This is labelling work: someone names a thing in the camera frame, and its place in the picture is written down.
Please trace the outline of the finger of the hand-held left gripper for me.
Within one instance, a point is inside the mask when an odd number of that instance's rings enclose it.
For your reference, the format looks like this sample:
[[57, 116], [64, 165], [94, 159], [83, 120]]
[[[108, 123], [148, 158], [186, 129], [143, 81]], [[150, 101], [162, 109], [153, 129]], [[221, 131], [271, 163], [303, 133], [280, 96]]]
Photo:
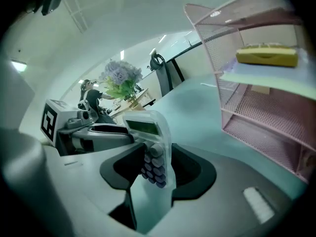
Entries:
[[95, 123], [88, 129], [88, 131], [101, 133], [128, 133], [126, 127], [110, 123]]
[[77, 131], [73, 133], [73, 145], [83, 152], [98, 152], [133, 144], [134, 139], [128, 134]]

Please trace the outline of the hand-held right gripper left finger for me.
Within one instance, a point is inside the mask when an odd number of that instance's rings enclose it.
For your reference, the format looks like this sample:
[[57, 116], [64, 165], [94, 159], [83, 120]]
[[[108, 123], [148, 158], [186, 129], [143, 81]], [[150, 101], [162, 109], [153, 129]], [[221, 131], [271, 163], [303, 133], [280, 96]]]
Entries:
[[141, 172], [146, 146], [143, 143], [123, 150], [100, 166], [101, 177], [117, 190], [128, 190]]

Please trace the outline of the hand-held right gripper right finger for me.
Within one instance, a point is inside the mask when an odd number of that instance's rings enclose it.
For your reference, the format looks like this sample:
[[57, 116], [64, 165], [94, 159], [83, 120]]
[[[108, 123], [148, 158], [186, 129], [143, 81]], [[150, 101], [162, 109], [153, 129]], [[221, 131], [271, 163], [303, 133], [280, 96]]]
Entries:
[[217, 177], [211, 162], [176, 143], [172, 144], [171, 166], [176, 178], [173, 199], [198, 199], [213, 186]]

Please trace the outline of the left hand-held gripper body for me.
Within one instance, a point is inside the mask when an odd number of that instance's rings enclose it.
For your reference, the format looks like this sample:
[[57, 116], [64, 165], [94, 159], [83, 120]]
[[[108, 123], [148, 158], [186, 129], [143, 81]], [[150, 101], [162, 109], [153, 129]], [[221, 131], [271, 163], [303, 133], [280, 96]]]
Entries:
[[85, 154], [94, 151], [93, 141], [79, 136], [93, 125], [89, 112], [59, 100], [47, 99], [40, 130], [60, 156]]

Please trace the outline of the purple calculator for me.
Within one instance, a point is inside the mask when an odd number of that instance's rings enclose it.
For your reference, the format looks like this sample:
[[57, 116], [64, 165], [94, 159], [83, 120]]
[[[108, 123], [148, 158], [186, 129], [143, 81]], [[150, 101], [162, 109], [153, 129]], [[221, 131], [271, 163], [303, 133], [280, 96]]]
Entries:
[[176, 189], [168, 123], [158, 111], [132, 111], [123, 116], [128, 132], [145, 145], [140, 174], [160, 189]]

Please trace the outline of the yellow calculator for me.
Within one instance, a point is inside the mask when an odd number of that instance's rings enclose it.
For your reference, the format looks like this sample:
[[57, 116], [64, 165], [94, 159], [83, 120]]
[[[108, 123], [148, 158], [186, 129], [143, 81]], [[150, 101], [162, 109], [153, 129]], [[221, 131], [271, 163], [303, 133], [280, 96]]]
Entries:
[[298, 51], [280, 43], [248, 44], [236, 51], [239, 63], [268, 65], [279, 67], [296, 67]]

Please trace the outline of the light wooden side desk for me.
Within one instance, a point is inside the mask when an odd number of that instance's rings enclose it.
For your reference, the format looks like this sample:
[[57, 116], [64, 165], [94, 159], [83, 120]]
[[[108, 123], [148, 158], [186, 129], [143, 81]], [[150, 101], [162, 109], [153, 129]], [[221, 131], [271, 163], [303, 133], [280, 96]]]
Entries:
[[109, 116], [114, 118], [121, 113], [132, 110], [136, 107], [136, 103], [138, 103], [141, 107], [145, 107], [147, 105], [152, 105], [154, 102], [155, 98], [151, 96], [149, 89], [146, 88], [143, 91], [136, 93], [135, 97], [131, 100], [122, 101], [120, 107], [117, 110], [112, 111]]

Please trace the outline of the purple white flower bouquet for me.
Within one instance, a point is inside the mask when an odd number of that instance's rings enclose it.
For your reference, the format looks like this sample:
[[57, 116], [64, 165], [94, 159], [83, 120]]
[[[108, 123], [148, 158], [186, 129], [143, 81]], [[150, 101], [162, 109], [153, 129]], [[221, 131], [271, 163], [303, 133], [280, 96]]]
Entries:
[[120, 60], [111, 60], [98, 78], [104, 84], [106, 93], [115, 99], [131, 100], [135, 97], [135, 87], [142, 79], [140, 68]]

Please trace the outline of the pink mesh desk organizer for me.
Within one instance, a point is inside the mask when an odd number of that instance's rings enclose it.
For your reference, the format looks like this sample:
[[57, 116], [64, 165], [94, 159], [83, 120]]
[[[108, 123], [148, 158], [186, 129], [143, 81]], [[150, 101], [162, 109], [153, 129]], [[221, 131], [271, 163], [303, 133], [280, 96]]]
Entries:
[[288, 0], [232, 0], [184, 11], [206, 51], [218, 89], [222, 130], [308, 182], [316, 170], [316, 101], [220, 77], [248, 44], [280, 43], [316, 62], [303, 20]]

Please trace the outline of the beige cubicle partition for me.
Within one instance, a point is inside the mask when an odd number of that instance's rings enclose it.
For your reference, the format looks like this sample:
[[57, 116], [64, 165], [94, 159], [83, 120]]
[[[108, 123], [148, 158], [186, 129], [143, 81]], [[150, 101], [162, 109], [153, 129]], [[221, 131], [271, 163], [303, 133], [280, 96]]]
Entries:
[[196, 47], [198, 47], [198, 46], [200, 46], [200, 45], [202, 45], [202, 42], [201, 42], [201, 41], [195, 43], [194, 45], [188, 46], [187, 48], [181, 50], [180, 52], [175, 53], [173, 56], [168, 57], [168, 58], [165, 60], [165, 62], [166, 62], [166, 63], [171, 62], [172, 60], [175, 60], [177, 57], [183, 55], [183, 54], [186, 53], [186, 52], [189, 52], [190, 50], [192, 50], [192, 49], [194, 49], [194, 48], [196, 48]]

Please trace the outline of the pale lilac sheet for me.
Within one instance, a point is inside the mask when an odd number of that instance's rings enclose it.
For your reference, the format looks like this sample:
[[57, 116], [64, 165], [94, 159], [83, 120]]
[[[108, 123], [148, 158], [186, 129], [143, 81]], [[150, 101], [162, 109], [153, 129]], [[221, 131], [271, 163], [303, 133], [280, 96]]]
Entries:
[[220, 79], [288, 91], [316, 101], [316, 62], [299, 59], [295, 68], [249, 65], [234, 61]]

